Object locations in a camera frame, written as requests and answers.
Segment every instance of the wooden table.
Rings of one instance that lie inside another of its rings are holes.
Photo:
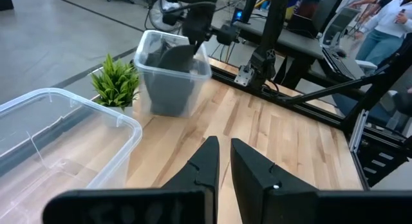
[[[211,64],[236,73],[222,62]],[[298,92],[279,87],[287,95]],[[319,100],[311,104],[335,112]],[[204,84],[190,118],[139,112],[143,138],[131,153],[127,187],[161,187],[208,136],[220,143],[219,223],[241,223],[230,170],[230,139],[239,138],[319,189],[362,189],[343,133],[215,80]]]

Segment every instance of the green plant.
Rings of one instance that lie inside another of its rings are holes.
[[[138,73],[130,64],[123,64],[120,60],[113,62],[110,54],[103,62],[103,70],[100,75],[91,74],[93,86],[100,98],[98,104],[107,107],[121,107],[123,110],[130,106],[139,85]]]

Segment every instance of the clear plastic container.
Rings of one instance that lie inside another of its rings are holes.
[[[135,66],[141,73],[141,111],[156,115],[188,117],[198,98],[203,83],[212,77],[209,58],[202,44],[193,57],[189,73],[148,66],[151,53],[162,43],[169,46],[189,44],[186,37],[154,30],[145,31],[135,55]]]
[[[0,223],[42,223],[55,195],[126,183],[140,124],[64,91],[46,88],[0,106]]]

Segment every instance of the plant pot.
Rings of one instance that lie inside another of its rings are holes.
[[[121,107],[107,107],[109,109],[112,109],[113,111],[116,111],[122,115],[128,116],[130,118],[133,118],[133,106],[127,106],[122,110]],[[108,127],[118,127],[118,117],[113,117],[113,116],[104,116],[104,123]]]

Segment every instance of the potted plant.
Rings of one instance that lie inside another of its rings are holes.
[[[135,89],[139,85],[137,71],[130,64],[123,64],[120,60],[113,62],[110,54],[103,62],[103,70],[99,74],[91,74],[93,86],[100,98],[97,103],[133,116],[132,103],[138,92]]]

